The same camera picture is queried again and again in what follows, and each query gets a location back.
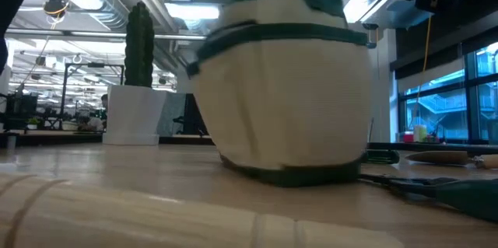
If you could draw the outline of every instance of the wooden stick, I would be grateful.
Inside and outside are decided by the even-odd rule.
[[[0,241],[14,248],[402,247],[383,232],[0,174]]]

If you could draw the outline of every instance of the red object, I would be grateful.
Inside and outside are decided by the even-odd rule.
[[[403,142],[404,143],[413,142],[413,134],[405,134],[405,135],[403,135]]]

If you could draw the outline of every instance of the wooden table surface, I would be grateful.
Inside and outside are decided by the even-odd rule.
[[[36,173],[88,185],[385,231],[406,247],[498,247],[498,225],[493,223],[450,208],[407,202],[364,183],[272,187],[224,169],[214,146],[88,144],[3,152],[0,171]],[[363,172],[404,177],[498,178],[498,170],[410,164],[405,160],[396,166],[364,165]]]

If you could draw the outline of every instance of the potted cactus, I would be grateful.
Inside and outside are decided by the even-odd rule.
[[[156,133],[166,99],[165,92],[151,88],[153,82],[153,21],[140,2],[128,16],[124,86],[108,89],[107,132],[103,143],[110,145],[156,145]]]

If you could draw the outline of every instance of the wooden table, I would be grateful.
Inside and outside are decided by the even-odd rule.
[[[498,247],[498,225],[450,208],[413,204],[364,183],[283,189],[249,180],[219,161],[213,146],[101,144],[18,148],[0,171],[137,190],[261,213],[385,231],[406,247]],[[495,179],[498,170],[409,164],[365,165],[364,173]]]

